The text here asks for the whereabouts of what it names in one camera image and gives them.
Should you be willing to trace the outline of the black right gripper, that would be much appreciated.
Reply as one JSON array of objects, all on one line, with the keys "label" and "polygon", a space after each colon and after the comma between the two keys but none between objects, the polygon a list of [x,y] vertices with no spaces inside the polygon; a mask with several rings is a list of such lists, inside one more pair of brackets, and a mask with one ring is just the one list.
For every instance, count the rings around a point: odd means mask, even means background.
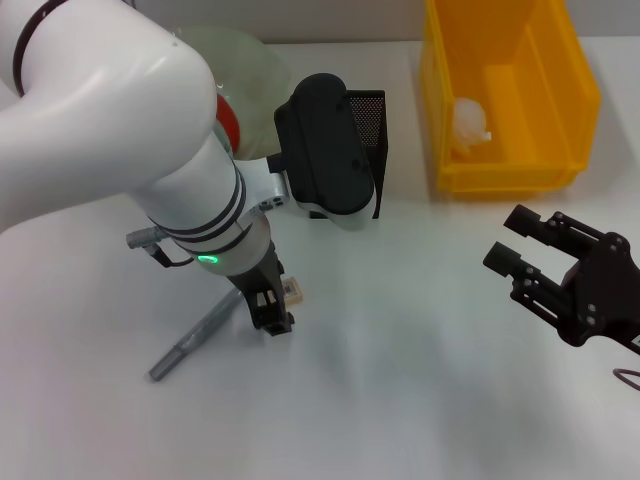
[{"label": "black right gripper", "polygon": [[[512,278],[512,300],[551,326],[561,324],[558,334],[571,346],[580,347],[601,336],[639,352],[639,268],[628,240],[615,232],[604,234],[561,212],[543,221],[521,204],[504,226],[580,259],[565,274],[562,289],[519,253],[496,242],[483,265]],[[565,319],[564,291],[570,297],[570,314]]]}]

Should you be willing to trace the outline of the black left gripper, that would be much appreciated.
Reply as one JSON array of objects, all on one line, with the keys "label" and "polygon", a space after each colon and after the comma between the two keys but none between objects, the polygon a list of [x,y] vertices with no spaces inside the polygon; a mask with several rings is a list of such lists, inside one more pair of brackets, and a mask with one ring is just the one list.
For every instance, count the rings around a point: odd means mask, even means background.
[{"label": "black left gripper", "polygon": [[[282,302],[284,273],[284,266],[277,255],[274,242],[271,241],[254,267],[229,277],[231,283],[245,295],[254,328],[264,330],[268,326],[268,334],[271,336],[290,333],[295,324],[293,315]],[[274,302],[269,300],[269,293],[272,293]]]}]

